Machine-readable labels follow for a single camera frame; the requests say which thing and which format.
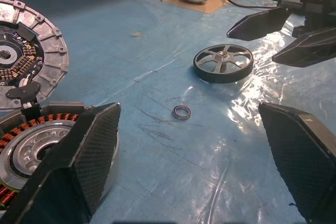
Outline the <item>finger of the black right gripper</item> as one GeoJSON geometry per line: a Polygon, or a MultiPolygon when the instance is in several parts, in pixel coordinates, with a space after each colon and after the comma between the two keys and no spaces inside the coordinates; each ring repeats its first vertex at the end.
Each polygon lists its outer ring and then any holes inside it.
{"type": "Polygon", "coordinates": [[[272,61],[291,67],[308,67],[335,58],[335,28],[326,27],[301,35],[272,56],[272,61]]]}
{"type": "Polygon", "coordinates": [[[280,31],[291,14],[285,7],[276,7],[247,15],[227,32],[227,37],[243,41],[263,38],[280,31]]]}

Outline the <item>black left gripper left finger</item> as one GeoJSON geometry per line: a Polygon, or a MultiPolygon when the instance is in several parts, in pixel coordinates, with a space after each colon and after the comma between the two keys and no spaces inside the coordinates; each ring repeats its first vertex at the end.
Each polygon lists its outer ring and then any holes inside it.
{"type": "Polygon", "coordinates": [[[119,103],[54,102],[1,118],[1,223],[89,223],[118,165],[119,103]]]}

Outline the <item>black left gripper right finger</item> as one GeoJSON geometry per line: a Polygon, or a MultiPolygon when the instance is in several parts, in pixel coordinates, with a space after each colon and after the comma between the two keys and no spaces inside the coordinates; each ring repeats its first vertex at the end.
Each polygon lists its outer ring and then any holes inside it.
{"type": "Polygon", "coordinates": [[[305,111],[258,107],[280,176],[308,223],[335,223],[335,135],[305,111]]]}

